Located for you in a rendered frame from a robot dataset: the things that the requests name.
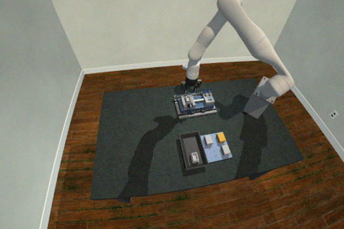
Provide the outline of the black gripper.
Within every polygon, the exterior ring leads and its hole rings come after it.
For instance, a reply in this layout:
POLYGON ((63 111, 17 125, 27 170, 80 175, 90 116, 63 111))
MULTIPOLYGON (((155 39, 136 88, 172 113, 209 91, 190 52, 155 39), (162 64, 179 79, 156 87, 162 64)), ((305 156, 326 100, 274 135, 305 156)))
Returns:
POLYGON ((202 83, 201 79, 199 79, 199 80, 198 80, 198 78, 197 79, 189 79, 186 76, 186 80, 183 82, 181 81, 181 88, 182 88, 182 90, 184 89, 184 93, 186 93, 187 88, 189 88, 190 86, 194 86, 194 92, 196 92, 196 89, 200 88, 201 83, 202 83), (184 84, 185 84, 185 86, 183 86, 184 84), (195 85, 195 84, 197 84, 197 85, 195 85))

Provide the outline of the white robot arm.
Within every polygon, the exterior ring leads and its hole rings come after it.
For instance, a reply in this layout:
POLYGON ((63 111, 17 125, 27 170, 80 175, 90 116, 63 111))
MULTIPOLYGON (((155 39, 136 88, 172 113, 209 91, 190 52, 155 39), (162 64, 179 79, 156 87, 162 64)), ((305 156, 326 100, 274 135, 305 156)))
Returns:
POLYGON ((228 21, 236 30, 251 55, 265 62, 278 72, 261 87, 265 97, 279 97, 294 87, 294 81, 283 65, 270 41, 263 31, 255 25, 241 7, 243 0, 217 0, 218 11, 208 25, 202 30, 195 44, 188 52, 188 65, 183 65, 189 79, 197 79, 200 61, 207 47, 228 21), (197 61, 197 62, 196 62, 197 61))

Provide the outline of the small yellow block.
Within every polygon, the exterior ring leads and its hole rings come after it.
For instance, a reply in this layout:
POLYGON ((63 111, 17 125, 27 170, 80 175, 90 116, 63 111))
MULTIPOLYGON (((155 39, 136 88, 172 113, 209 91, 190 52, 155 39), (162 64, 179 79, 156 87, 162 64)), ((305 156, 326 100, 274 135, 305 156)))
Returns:
POLYGON ((225 142, 225 136, 224 136, 223 133, 217 133, 216 137, 217 137, 217 140, 218 140, 219 144, 225 142))

